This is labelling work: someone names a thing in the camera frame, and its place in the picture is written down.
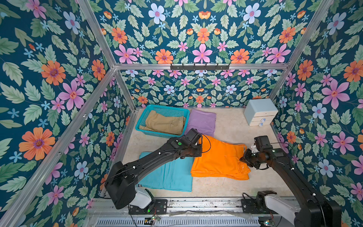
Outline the khaki long pants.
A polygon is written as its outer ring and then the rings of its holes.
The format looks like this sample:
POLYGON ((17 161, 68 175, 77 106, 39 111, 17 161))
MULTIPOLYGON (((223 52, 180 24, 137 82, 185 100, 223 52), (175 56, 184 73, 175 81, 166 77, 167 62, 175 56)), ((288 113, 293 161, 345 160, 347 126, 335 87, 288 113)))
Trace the khaki long pants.
POLYGON ((139 129, 172 135, 181 135, 183 133, 185 121, 185 117, 165 117, 157 113, 155 110, 152 110, 145 120, 145 125, 140 125, 139 129))

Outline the orange pants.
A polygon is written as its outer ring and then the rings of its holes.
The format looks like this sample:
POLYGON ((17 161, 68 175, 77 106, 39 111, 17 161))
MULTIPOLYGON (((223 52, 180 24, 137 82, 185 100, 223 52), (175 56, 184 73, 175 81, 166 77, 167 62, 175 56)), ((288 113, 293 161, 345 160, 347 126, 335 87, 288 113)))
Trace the orange pants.
POLYGON ((249 180, 250 168, 241 162, 247 146, 230 144, 210 136, 203 136, 202 155, 194 159, 192 177, 226 177, 233 180, 249 180))

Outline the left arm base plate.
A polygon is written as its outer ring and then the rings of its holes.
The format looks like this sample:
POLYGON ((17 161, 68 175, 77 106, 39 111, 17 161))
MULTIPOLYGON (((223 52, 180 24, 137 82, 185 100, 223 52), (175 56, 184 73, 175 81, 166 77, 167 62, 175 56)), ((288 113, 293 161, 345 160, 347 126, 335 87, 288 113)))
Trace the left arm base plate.
POLYGON ((167 213, 167 199, 154 199, 146 208, 137 206, 129 206, 129 214, 131 215, 162 215, 167 213))

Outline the teal plastic basket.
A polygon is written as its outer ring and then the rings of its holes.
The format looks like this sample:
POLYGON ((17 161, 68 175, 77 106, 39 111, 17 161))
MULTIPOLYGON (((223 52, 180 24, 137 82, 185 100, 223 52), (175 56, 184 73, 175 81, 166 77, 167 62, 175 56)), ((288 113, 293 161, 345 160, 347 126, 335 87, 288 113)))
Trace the teal plastic basket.
POLYGON ((145 135, 161 138, 180 137, 186 132, 189 116, 188 109, 148 105, 135 129, 145 135))

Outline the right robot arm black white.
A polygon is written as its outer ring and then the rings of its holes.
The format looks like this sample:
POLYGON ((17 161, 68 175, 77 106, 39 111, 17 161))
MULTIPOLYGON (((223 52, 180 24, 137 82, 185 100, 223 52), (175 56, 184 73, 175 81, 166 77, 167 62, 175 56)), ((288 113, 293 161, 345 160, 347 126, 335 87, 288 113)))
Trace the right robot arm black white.
POLYGON ((267 136, 254 139, 254 145, 245 151, 241 162, 257 170, 261 164, 272 168, 283 179, 295 196, 298 205, 278 196, 274 191, 260 191, 255 199, 259 212, 274 211, 296 227, 339 227, 341 207, 335 201, 328 201, 295 169, 289 156, 274 148, 267 136))

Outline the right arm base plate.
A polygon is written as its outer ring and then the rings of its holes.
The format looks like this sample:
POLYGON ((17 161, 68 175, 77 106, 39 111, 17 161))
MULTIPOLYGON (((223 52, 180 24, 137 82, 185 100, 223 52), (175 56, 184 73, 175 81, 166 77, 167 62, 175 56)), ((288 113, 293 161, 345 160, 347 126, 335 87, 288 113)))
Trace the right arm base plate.
POLYGON ((241 207, 243 213, 250 213, 250 214, 270 214, 269 209, 265 208, 258 208, 255 202, 252 199, 241 199, 241 207))

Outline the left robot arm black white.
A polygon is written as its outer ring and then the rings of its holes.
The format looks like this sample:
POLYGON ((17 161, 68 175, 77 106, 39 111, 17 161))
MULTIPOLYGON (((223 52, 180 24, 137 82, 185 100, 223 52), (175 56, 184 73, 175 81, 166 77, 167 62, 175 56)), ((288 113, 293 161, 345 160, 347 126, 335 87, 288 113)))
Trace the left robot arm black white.
POLYGON ((145 208, 149 205, 146 200, 135 199, 137 185, 162 165, 179 158, 201 157, 203 135, 196 129, 191 129, 181 137, 172 137, 164 145, 141 159, 123 164, 117 162, 110 170, 105 188, 116 209, 122 209, 128 205, 145 208))

